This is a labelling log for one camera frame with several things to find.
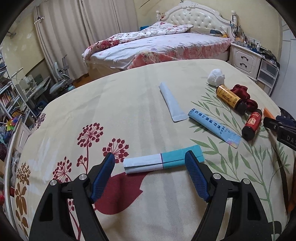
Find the red label dark bottle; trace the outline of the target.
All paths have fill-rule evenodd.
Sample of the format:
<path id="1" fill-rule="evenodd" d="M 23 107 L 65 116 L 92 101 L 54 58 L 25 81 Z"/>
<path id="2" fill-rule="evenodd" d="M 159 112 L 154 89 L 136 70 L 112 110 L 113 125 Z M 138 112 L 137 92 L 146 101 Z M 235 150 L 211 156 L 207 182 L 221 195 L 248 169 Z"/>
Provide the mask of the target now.
<path id="1" fill-rule="evenodd" d="M 250 141 L 255 137 L 255 134 L 260 126 L 262 119 L 262 111 L 260 109 L 255 110 L 248 118 L 246 124 L 242 129 L 242 137 L 246 141 Z"/>

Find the yellow label dark bottle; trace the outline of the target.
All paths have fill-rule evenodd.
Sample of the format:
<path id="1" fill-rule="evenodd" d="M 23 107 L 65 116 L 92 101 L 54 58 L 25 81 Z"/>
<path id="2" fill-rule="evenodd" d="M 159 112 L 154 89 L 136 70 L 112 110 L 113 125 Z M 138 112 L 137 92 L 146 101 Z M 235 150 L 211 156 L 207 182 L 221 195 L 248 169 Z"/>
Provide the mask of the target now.
<path id="1" fill-rule="evenodd" d="M 219 85 L 216 88 L 216 95 L 231 108 L 237 111 L 240 115 L 244 115 L 246 113 L 247 105 L 242 101 L 240 97 L 234 94 L 223 84 Z"/>

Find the dark red fabric scrunchie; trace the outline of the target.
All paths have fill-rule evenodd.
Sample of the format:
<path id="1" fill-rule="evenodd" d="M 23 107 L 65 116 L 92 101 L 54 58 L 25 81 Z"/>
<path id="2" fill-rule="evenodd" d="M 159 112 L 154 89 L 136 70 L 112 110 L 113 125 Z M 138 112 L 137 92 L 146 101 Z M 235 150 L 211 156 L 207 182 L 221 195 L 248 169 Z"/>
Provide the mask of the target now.
<path id="1" fill-rule="evenodd" d="M 258 109 L 258 104 L 256 101 L 251 99 L 250 94 L 247 92 L 248 88 L 246 86 L 236 84 L 231 91 L 236 94 L 241 100 L 247 105 L 247 111 L 252 113 Z"/>

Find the blue printed long box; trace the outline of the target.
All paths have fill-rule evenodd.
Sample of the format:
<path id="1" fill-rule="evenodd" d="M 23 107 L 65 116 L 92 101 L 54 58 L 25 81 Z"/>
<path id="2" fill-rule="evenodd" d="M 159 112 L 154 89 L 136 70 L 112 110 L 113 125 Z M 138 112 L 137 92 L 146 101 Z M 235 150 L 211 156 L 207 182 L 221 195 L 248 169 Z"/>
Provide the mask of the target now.
<path id="1" fill-rule="evenodd" d="M 208 115 L 193 108 L 189 111 L 188 116 L 201 124 L 203 127 L 214 133 L 221 140 L 237 149 L 241 140 L 241 137 L 230 128 L 219 123 Z"/>

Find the white tissue ball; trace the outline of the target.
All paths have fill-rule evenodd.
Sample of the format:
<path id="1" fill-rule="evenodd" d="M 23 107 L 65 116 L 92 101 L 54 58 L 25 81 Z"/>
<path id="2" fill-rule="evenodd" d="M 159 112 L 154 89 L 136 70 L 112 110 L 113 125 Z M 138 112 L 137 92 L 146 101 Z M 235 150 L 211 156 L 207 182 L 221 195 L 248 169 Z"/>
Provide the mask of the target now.
<path id="1" fill-rule="evenodd" d="M 218 87 L 221 84 L 224 85 L 225 75 L 222 73 L 221 69 L 213 69 L 207 78 L 207 82 L 213 87 Z"/>

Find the pale blue tube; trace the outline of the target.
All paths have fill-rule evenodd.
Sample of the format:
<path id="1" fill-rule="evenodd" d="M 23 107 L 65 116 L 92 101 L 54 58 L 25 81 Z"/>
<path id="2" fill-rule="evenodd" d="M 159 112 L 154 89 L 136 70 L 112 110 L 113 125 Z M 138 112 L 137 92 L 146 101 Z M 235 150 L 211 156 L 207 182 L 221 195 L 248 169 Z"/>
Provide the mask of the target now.
<path id="1" fill-rule="evenodd" d="M 186 120 L 188 116 L 182 111 L 177 100 L 175 99 L 167 85 L 164 82 L 161 82 L 159 85 L 159 89 L 169 109 L 173 122 L 176 123 Z"/>

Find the white and teal box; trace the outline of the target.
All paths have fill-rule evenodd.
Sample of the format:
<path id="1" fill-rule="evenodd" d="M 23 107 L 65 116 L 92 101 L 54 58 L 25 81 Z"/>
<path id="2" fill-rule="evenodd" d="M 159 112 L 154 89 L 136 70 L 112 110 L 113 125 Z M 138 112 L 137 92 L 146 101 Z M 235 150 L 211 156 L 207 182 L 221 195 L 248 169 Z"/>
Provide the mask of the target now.
<path id="1" fill-rule="evenodd" d="M 162 169 L 184 166 L 185 153 L 187 151 L 192 151 L 199 162 L 205 161 L 201 147 L 199 145 L 194 145 L 166 153 L 127 158 L 124 159 L 123 166 L 126 174 L 158 171 Z"/>

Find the clear plastic drawer unit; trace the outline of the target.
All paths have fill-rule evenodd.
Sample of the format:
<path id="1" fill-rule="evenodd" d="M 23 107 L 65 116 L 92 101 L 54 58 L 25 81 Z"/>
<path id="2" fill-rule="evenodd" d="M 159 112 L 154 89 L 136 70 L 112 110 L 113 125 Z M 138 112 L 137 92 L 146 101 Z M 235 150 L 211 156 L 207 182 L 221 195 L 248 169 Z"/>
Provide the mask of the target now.
<path id="1" fill-rule="evenodd" d="M 279 67 L 275 61 L 262 58 L 257 73 L 256 84 L 271 96 L 279 74 Z"/>

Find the white two-drawer nightstand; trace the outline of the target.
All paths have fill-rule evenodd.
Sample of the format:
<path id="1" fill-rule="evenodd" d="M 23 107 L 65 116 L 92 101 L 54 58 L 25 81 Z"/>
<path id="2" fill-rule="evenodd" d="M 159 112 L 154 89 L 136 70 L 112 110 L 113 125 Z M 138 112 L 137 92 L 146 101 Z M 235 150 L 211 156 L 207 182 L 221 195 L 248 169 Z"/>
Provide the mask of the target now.
<path id="1" fill-rule="evenodd" d="M 262 55 L 255 53 L 247 47 L 235 43 L 231 43 L 230 45 L 229 63 L 242 73 L 246 74 L 254 82 L 257 80 L 262 58 Z"/>

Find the nightstand top clutter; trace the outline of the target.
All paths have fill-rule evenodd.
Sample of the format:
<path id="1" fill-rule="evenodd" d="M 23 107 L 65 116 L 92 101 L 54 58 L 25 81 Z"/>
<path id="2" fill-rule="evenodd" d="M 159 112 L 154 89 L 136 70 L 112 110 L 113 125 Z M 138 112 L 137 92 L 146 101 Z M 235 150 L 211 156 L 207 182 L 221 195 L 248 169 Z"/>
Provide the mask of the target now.
<path id="1" fill-rule="evenodd" d="M 266 59 L 277 61 L 276 56 L 269 49 L 266 49 L 258 40 L 246 36 L 245 33 L 241 31 L 240 25 L 237 25 L 236 19 L 230 21 L 230 28 L 236 45 L 248 48 L 251 51 L 264 56 Z"/>

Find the bookshelf with books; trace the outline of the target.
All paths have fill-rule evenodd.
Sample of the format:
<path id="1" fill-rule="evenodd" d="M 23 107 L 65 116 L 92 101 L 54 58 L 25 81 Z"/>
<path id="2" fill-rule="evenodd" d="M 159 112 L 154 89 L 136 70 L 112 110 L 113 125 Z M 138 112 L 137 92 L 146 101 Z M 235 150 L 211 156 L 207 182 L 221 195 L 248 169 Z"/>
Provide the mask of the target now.
<path id="1" fill-rule="evenodd" d="M 28 107 L 16 90 L 1 52 L 1 144 L 9 142 L 16 122 L 25 122 L 28 114 Z"/>

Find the floral cream table cloth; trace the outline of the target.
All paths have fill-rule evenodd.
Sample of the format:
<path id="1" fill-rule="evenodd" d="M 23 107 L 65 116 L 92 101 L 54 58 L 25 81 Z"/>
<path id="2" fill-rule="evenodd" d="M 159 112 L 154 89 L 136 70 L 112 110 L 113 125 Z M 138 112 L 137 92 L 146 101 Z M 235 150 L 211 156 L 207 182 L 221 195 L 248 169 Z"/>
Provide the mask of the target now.
<path id="1" fill-rule="evenodd" d="M 126 175 L 123 160 L 201 147 L 213 172 L 250 180 L 272 226 L 286 226 L 285 204 L 292 188 L 295 152 L 261 127 L 251 142 L 231 147 L 191 119 L 175 123 L 159 85 L 165 83 L 185 113 L 195 108 L 241 134 L 248 116 L 221 101 L 207 77 L 213 69 L 225 85 L 247 87 L 260 109 L 280 109 L 249 77 L 221 60 L 183 60 L 138 67 L 95 80 L 50 102 L 28 137 L 16 173 L 12 215 L 23 239 L 29 237 L 38 203 L 52 179 L 72 181 L 101 163 L 115 167 L 94 206 L 110 240 L 190 240 L 206 203 L 185 167 Z"/>

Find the white tufted headboard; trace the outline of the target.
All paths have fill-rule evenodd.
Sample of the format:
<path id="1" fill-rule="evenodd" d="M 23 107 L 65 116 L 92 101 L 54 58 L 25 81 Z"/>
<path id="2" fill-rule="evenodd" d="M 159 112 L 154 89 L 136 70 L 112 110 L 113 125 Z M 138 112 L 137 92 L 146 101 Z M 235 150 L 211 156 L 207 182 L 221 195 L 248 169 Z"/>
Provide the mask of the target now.
<path id="1" fill-rule="evenodd" d="M 218 11 L 193 1 L 180 1 L 177 6 L 165 13 L 156 11 L 156 18 L 158 22 L 174 25 L 191 24 L 196 28 L 218 30 L 225 32 L 232 41 L 235 40 L 229 20 L 223 18 Z"/>

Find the cluttered desk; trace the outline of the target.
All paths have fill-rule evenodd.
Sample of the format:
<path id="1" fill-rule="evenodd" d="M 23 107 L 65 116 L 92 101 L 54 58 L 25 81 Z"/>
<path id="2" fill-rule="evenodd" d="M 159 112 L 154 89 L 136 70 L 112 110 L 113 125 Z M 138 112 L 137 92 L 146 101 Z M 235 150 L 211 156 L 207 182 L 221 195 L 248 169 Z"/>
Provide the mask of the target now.
<path id="1" fill-rule="evenodd" d="M 29 110 L 38 115 L 45 108 L 48 101 L 44 97 L 44 92 L 48 89 L 51 77 L 48 76 L 40 83 L 37 83 L 32 75 L 18 78 L 18 74 L 23 70 L 19 69 L 11 76 L 17 94 Z"/>

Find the bed with floral bedding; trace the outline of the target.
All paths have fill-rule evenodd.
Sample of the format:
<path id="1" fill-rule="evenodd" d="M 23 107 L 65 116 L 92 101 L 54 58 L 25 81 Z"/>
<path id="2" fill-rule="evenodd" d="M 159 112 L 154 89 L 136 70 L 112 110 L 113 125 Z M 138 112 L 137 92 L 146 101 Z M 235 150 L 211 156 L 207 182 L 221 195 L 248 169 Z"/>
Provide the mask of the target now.
<path id="1" fill-rule="evenodd" d="M 144 30 L 115 34 L 90 45 L 85 64 L 129 70 L 148 64 L 190 59 L 216 59 L 231 39 L 224 30 L 157 22 Z"/>

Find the grey desk chair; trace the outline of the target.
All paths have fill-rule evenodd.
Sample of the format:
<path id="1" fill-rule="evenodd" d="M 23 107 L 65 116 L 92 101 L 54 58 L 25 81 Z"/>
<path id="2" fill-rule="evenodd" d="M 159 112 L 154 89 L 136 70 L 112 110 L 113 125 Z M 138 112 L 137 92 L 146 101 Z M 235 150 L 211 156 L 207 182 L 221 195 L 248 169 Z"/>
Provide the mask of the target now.
<path id="1" fill-rule="evenodd" d="M 62 95 L 75 89 L 73 79 L 69 75 L 66 57 L 67 55 L 62 58 L 62 68 L 59 68 L 57 62 L 53 64 L 53 75 L 58 81 L 50 88 L 50 94 Z"/>

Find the beige curtains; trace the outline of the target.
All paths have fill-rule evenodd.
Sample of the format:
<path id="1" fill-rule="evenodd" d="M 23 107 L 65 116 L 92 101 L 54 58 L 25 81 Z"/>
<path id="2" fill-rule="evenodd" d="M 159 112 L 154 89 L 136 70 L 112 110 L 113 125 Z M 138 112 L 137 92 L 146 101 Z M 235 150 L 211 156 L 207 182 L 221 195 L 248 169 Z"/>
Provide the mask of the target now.
<path id="1" fill-rule="evenodd" d="M 48 67 L 65 57 L 73 79 L 87 74 L 82 54 L 90 45 L 138 30 L 134 1 L 42 1 L 34 20 Z"/>

